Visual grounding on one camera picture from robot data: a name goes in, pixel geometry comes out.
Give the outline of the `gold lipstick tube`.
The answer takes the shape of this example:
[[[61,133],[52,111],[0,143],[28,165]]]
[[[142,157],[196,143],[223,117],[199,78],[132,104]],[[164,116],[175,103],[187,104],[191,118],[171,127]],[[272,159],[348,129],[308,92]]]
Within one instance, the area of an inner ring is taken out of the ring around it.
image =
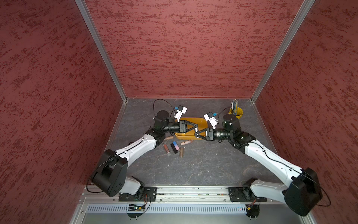
[[[184,148],[181,147],[180,148],[180,158],[183,158],[183,156],[184,156]]]

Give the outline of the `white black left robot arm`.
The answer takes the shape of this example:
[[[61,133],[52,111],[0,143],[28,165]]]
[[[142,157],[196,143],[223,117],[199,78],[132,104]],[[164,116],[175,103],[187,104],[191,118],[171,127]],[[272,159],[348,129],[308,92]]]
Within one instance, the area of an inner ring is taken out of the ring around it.
[[[122,149],[107,149],[103,152],[89,178],[101,193],[109,197],[123,193],[141,198],[144,184],[134,177],[127,176],[128,167],[145,153],[158,147],[167,133],[187,133],[198,127],[198,124],[187,120],[174,120],[169,117],[169,112],[164,110],[159,111],[153,120],[154,125],[139,140]]]

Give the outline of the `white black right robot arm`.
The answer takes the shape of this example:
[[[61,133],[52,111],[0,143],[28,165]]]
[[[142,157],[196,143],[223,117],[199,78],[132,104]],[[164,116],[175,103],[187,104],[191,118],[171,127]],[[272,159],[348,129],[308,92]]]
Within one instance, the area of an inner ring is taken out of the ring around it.
[[[246,185],[250,196],[284,203],[302,217],[308,215],[323,198],[319,178],[314,170],[302,169],[269,150],[253,135],[242,131],[235,115],[226,114],[222,128],[216,127],[218,120],[213,113],[205,114],[204,119],[211,124],[211,128],[197,131],[196,137],[206,141],[228,141],[232,147],[262,164],[281,180],[281,183],[270,183],[251,179]]]

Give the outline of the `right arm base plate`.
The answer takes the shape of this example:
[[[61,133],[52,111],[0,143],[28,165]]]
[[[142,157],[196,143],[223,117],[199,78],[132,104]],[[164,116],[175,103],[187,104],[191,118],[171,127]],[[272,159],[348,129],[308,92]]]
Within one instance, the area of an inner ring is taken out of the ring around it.
[[[228,195],[231,202],[267,202],[267,198],[257,197],[254,195],[250,188],[245,187],[229,187]]]

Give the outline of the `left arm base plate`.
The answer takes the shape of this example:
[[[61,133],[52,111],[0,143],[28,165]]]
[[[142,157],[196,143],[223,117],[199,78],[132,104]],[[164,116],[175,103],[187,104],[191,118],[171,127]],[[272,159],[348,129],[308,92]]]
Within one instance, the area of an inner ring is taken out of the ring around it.
[[[120,193],[118,200],[120,202],[155,202],[157,197],[157,187],[144,186],[134,194]]]

